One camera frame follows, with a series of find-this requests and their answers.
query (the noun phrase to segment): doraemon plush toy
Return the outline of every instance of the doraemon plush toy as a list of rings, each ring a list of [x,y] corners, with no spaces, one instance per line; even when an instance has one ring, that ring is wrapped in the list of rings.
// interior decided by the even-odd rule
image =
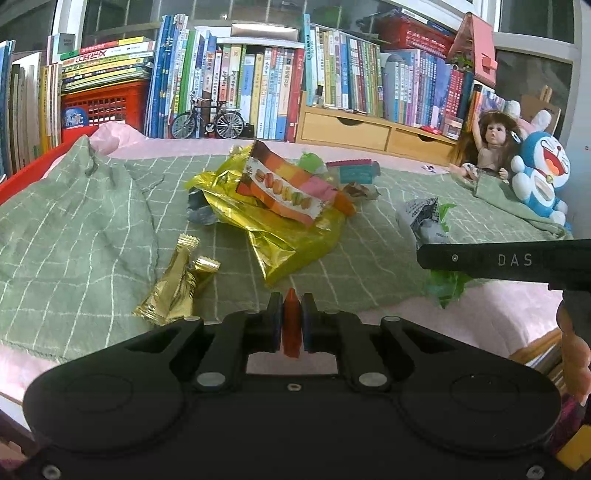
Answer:
[[[523,140],[520,153],[511,161],[515,195],[537,215],[564,226],[567,205],[556,196],[570,177],[564,148],[549,133],[535,131]]]

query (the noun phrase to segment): silver bolt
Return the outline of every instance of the silver bolt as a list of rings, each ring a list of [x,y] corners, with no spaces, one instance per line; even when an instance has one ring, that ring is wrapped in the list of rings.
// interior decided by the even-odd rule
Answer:
[[[47,480],[60,480],[61,478],[60,469],[55,465],[46,465],[43,467],[41,474],[43,475],[43,478]]]
[[[359,376],[359,383],[365,387],[381,387],[387,381],[388,377],[379,372],[367,372]]]
[[[534,465],[527,470],[527,480],[542,480],[546,471],[540,465]]]
[[[197,376],[197,383],[202,387],[219,387],[226,377],[219,372],[205,372]]]

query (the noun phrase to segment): drawer handle cutout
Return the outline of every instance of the drawer handle cutout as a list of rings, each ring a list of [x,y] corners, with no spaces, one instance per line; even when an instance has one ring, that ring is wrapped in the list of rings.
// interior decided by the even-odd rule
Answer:
[[[436,141],[434,138],[427,137],[426,135],[417,134],[417,137],[419,137],[424,142],[435,142]]]
[[[363,123],[362,120],[353,120],[352,118],[342,118],[342,117],[339,117],[339,116],[336,117],[336,118],[343,125],[347,125],[347,127],[354,127],[355,125],[361,125]]]

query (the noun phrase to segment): miniature bicycle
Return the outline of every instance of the miniature bicycle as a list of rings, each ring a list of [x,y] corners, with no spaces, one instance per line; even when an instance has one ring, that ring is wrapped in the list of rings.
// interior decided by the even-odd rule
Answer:
[[[209,102],[209,106],[199,106],[199,102]],[[240,136],[245,127],[242,115],[236,110],[228,110],[227,102],[214,102],[209,99],[198,97],[191,93],[191,110],[181,113],[174,119],[170,125],[170,134],[173,138],[190,138],[197,129],[198,124],[203,123],[203,117],[200,113],[203,109],[216,109],[216,115],[213,121],[205,124],[206,133],[217,133],[221,138],[233,140]]]

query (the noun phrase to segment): pink bedsheet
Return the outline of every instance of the pink bedsheet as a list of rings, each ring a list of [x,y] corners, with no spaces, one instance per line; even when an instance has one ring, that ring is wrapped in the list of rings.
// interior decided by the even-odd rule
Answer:
[[[93,147],[103,154],[117,158],[154,158],[196,154],[227,154],[235,144],[248,140],[161,140],[145,138],[133,128],[111,122],[99,128],[91,137]],[[303,152],[313,152],[324,161],[371,158],[384,168],[429,173],[424,164],[405,158],[390,157],[344,148],[273,142],[273,151],[287,158],[299,158]],[[51,166],[53,168],[61,158]],[[441,167],[434,166],[438,173]],[[460,301],[446,310],[431,299],[413,298],[385,309],[359,314],[366,323],[377,324],[382,316],[398,315],[449,337],[504,357],[529,345],[556,328],[556,310],[561,292],[548,291],[543,284],[513,281],[491,281],[466,290]],[[0,392],[21,401],[33,379],[54,366],[48,360],[0,346]],[[304,354],[298,361],[277,354],[256,354],[249,360],[253,373],[312,373],[332,372],[336,368],[331,355]]]

